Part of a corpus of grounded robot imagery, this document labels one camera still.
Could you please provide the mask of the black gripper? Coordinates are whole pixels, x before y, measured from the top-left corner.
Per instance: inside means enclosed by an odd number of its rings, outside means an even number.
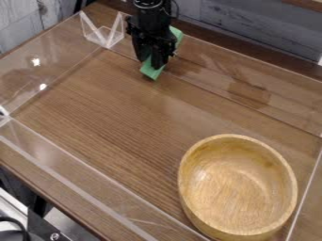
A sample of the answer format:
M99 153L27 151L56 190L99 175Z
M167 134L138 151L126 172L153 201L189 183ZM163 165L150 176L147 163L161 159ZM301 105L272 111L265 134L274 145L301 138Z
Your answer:
M143 62L151 55L151 66L158 70L167 64L177 50L177 37L170 31L173 15L171 3L135 3L135 14L126 18L127 33L138 60Z

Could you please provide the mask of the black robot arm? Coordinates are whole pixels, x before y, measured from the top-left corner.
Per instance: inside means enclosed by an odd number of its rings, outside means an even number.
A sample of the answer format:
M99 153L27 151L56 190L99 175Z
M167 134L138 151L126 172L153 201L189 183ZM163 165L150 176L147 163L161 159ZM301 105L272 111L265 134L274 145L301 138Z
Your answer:
M137 13L126 18L126 31L138 60L151 58L151 66L158 70L177 50L178 38L170 28L173 0L134 0L134 6Z

